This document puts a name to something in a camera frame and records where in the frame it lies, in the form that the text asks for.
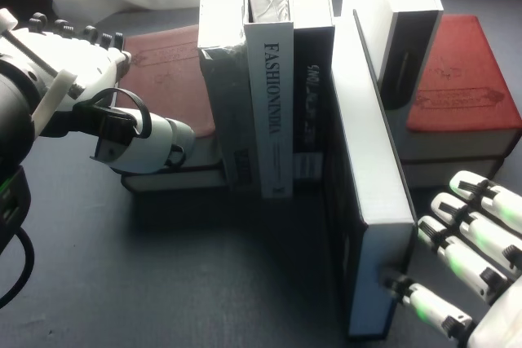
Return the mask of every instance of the red book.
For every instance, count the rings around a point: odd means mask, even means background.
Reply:
[[[120,87],[136,93],[150,112],[184,122],[201,138],[212,135],[215,125],[199,68],[197,33],[195,25],[126,38],[132,65]],[[116,106],[134,107],[125,95],[117,96]]]
[[[476,16],[442,16],[406,126],[407,177],[424,165],[416,177],[433,185],[427,177],[451,178],[456,161],[491,176],[515,147],[522,119]]]

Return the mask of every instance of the gray table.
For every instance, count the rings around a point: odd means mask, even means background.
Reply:
[[[480,17],[522,110],[522,0],[443,3]],[[100,27],[134,34],[196,22],[197,10],[183,10],[116,15]],[[0,311],[2,348],[347,346],[318,192],[271,204],[223,190],[133,198],[88,159],[94,148],[81,134],[39,139],[24,163],[33,194],[24,227],[37,258],[22,294]],[[517,192],[520,154],[521,146],[498,175]],[[418,205],[429,196],[416,195]],[[22,264],[13,241],[0,258],[0,291]],[[475,317],[484,314],[423,247],[410,270]],[[451,345],[398,308],[388,340],[360,346]]]

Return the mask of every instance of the wire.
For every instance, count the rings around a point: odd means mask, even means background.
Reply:
[[[16,297],[16,295],[18,295],[20,293],[22,288],[25,286],[25,284],[29,280],[31,273],[33,272],[33,267],[34,267],[33,243],[29,239],[27,232],[25,232],[22,227],[20,227],[20,229],[16,233],[16,236],[20,240],[20,243],[24,247],[24,251],[25,251],[24,269],[22,270],[22,273],[20,274],[20,277],[16,281],[15,285],[13,285],[11,287],[11,289],[9,291],[7,291],[7,293],[3,297],[0,298],[0,309],[2,309],[7,303],[12,301]]]

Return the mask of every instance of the robotic hand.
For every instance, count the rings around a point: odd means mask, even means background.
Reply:
[[[467,171],[457,173],[450,188],[460,199],[449,193],[435,197],[431,210],[439,220],[420,218],[418,238],[491,306],[488,314],[477,325],[457,307],[394,271],[383,273],[382,284],[401,304],[458,346],[521,347],[522,197]]]
[[[33,246],[20,227],[30,205],[20,163],[38,136],[95,135],[93,159],[135,174],[176,171],[195,139],[186,124],[150,113],[137,95],[115,87],[131,65],[120,33],[114,40],[102,34],[96,43],[92,26],[76,35],[65,20],[55,22],[54,33],[44,31],[46,23],[37,13],[28,29],[14,30],[16,18],[0,10],[0,253],[18,236],[26,254],[22,276],[0,298],[0,308],[22,289],[33,268]],[[137,109],[103,104],[115,93],[128,95]]]

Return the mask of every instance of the red book cover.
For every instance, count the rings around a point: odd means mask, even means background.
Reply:
[[[413,132],[522,128],[476,16],[442,16],[407,127]]]
[[[136,93],[150,112],[182,121],[203,138],[215,132],[215,125],[199,66],[197,34],[195,25],[126,38],[132,64],[120,88]],[[116,106],[134,104],[118,95]]]

